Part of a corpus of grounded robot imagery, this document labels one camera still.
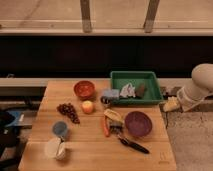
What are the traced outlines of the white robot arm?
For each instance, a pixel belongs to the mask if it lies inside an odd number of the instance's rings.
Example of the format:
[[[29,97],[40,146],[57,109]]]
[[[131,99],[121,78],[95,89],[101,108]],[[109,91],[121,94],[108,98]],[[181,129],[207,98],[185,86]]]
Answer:
[[[182,109],[187,112],[198,106],[206,97],[213,95],[213,64],[203,63],[193,68],[191,80],[181,87],[176,96],[168,98],[165,112]]]

